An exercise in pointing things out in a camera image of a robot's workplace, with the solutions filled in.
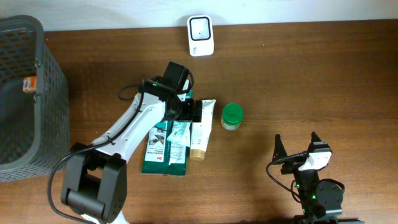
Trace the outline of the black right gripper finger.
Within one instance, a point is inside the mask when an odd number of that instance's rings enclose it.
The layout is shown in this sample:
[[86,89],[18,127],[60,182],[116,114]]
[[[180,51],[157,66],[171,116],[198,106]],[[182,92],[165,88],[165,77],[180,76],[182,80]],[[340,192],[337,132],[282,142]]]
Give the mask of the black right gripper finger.
[[274,152],[272,162],[283,162],[287,157],[287,152],[281,140],[280,134],[275,135]]
[[308,145],[308,152],[315,152],[322,147],[322,140],[318,137],[315,131],[311,133],[311,141]]

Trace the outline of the white tube tan cap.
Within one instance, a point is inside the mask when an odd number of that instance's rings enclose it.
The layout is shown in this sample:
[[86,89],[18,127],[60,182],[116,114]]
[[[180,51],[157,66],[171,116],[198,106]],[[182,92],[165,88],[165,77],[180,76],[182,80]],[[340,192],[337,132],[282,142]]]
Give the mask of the white tube tan cap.
[[203,161],[205,159],[216,100],[202,100],[201,102],[201,121],[192,123],[189,158],[194,161]]

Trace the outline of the teal small sachet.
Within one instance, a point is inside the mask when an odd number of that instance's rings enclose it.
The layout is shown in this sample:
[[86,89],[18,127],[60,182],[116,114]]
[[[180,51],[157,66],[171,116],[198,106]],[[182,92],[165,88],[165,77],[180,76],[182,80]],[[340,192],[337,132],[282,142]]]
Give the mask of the teal small sachet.
[[172,123],[172,130],[167,140],[182,146],[190,147],[191,145],[191,134],[190,134],[191,122],[187,121],[174,121]]

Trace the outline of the green lid jar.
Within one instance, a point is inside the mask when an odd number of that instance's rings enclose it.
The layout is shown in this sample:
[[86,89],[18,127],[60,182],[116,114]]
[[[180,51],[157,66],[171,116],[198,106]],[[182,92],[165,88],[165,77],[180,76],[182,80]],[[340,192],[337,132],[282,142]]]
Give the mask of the green lid jar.
[[244,118],[244,110],[237,103],[227,104],[221,115],[221,125],[228,131],[237,130]]

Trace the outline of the green 3M package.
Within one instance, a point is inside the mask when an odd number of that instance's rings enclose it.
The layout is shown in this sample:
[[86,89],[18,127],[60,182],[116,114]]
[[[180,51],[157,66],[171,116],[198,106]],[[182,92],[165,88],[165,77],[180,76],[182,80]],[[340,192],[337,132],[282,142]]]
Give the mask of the green 3M package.
[[167,138],[174,132],[174,125],[182,122],[163,121],[150,131],[142,163],[142,174],[185,176],[188,147]]

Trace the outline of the orange tissue pack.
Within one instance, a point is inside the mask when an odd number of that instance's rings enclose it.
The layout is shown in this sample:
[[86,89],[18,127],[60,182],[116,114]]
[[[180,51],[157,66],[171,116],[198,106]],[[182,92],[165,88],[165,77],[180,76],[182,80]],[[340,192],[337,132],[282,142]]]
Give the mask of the orange tissue pack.
[[37,77],[25,77],[22,83],[22,91],[24,93],[35,93],[37,91]]

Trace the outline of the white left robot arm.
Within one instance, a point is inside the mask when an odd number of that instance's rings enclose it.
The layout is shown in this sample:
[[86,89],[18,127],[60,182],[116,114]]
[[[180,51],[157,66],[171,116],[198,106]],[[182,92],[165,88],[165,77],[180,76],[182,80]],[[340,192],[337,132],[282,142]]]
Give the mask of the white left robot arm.
[[65,164],[61,202],[81,223],[125,221],[127,164],[148,132],[162,121],[198,121],[199,101],[182,101],[193,80],[144,80],[127,111],[90,145],[76,144]]

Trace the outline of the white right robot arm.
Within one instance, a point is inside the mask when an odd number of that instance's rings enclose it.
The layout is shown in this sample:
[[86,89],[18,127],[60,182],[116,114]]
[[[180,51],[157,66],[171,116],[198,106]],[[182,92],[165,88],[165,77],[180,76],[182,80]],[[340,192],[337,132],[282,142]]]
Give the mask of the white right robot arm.
[[338,223],[337,216],[343,212],[341,204],[345,186],[337,180],[320,179],[318,176],[318,172],[329,164],[331,155],[328,143],[322,141],[315,132],[311,134],[306,151],[290,156],[286,153],[280,134],[275,135],[272,161],[266,170],[270,166],[281,165],[282,175],[294,176],[290,187],[286,187],[267,173],[301,204],[303,214],[294,216],[294,223]]

